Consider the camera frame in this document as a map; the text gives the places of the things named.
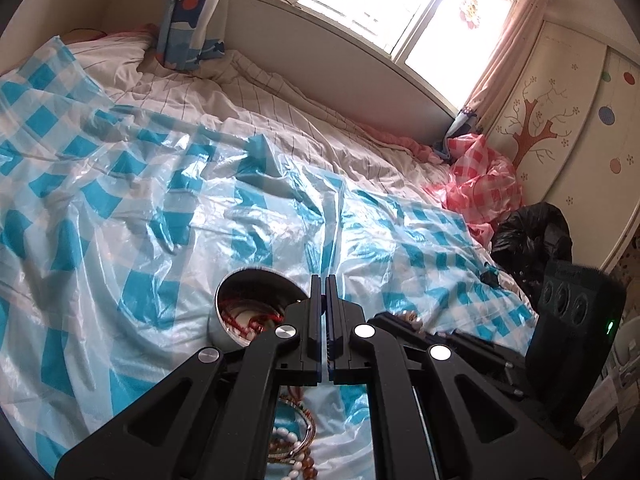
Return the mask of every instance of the pink curtain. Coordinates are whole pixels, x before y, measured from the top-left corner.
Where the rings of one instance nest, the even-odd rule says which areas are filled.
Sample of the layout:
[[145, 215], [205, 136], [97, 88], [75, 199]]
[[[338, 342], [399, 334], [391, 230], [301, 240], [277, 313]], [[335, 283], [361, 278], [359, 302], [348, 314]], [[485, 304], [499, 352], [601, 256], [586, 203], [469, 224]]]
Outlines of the pink curtain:
[[465, 108], [478, 116], [478, 128], [494, 123], [516, 85], [538, 38], [548, 0], [518, 0], [486, 70], [471, 92]]

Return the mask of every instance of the red checkered plastic bag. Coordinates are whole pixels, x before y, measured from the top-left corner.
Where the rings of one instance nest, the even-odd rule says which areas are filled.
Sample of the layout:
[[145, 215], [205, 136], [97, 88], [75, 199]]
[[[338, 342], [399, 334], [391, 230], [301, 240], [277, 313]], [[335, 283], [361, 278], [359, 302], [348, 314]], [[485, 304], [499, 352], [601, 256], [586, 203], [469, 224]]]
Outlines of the red checkered plastic bag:
[[424, 190], [444, 209], [460, 213], [472, 237], [487, 248], [494, 226], [522, 206], [522, 187], [513, 164], [488, 148], [486, 140], [478, 134], [448, 139], [451, 156], [457, 159], [450, 181]]

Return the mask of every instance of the black speaker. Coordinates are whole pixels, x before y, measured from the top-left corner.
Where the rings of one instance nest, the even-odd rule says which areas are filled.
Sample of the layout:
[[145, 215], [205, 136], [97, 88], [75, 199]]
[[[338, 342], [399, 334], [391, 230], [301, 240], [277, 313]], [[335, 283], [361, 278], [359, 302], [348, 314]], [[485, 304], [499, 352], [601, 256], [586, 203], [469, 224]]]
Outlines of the black speaker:
[[551, 422], [568, 431], [605, 365], [625, 306], [621, 283], [597, 269], [550, 261], [526, 374]]

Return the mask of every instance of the round metal container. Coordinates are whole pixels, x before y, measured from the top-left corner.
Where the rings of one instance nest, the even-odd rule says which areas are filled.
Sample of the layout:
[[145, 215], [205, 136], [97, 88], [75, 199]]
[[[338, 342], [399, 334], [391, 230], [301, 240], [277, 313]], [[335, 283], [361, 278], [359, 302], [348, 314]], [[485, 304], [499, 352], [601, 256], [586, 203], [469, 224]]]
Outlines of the round metal container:
[[232, 272], [218, 286], [214, 307], [209, 314], [209, 339], [213, 346], [223, 352], [238, 350], [249, 344], [249, 340], [235, 333], [222, 320], [220, 304], [231, 299], [246, 300], [247, 304], [266, 304], [283, 316], [290, 304], [306, 300], [308, 296], [291, 280], [265, 267]]

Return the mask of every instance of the window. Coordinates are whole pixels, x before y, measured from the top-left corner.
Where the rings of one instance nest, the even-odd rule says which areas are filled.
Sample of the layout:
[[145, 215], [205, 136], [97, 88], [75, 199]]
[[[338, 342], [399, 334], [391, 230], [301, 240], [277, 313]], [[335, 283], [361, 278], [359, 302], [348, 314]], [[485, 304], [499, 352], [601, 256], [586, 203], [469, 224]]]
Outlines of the window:
[[515, 0], [298, 0], [349, 29], [461, 108], [484, 72]]

